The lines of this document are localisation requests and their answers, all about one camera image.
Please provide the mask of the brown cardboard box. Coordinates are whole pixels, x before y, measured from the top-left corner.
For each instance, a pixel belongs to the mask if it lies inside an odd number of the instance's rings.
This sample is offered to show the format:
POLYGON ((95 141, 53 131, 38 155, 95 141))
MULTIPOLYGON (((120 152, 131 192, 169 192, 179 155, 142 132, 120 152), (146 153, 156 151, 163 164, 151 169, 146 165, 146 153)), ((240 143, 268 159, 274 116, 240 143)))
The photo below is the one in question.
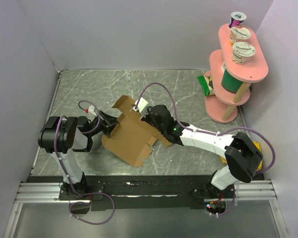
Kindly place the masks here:
POLYGON ((133 167, 143 165, 152 153, 151 146, 158 140, 164 147, 169 147, 169 142, 153 126, 141 120, 141 114, 133 110, 136 101, 130 96, 121 96, 113 108, 122 114, 118 117, 118 124, 109 136, 103 135, 102 145, 133 167))

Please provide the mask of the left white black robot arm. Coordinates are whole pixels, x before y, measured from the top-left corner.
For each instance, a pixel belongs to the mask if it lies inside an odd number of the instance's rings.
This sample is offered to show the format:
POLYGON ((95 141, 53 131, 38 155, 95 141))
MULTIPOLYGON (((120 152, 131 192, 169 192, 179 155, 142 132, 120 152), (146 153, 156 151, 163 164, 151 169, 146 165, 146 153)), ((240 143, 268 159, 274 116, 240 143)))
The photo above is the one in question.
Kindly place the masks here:
POLYGON ((91 191, 84 172, 77 164, 75 152, 90 152, 92 137, 109 135, 118 124, 118 118, 103 111, 89 119, 80 117, 49 117, 38 135, 38 145, 51 154, 62 170, 61 191, 67 196, 84 199, 91 191))

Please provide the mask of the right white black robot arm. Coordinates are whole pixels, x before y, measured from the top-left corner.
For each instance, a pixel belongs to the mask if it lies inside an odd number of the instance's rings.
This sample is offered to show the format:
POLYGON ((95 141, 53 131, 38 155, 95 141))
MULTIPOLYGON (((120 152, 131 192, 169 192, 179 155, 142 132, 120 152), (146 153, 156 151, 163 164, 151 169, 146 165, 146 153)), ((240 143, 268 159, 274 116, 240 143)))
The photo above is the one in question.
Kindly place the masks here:
POLYGON ((262 154, 244 132, 235 135, 216 135, 186 122, 178 122, 165 105, 144 106, 140 109, 142 120, 155 127, 164 138, 181 146, 197 147, 226 159, 227 165, 212 174, 203 187, 203 193, 217 198, 236 183, 250 183, 262 162, 262 154))

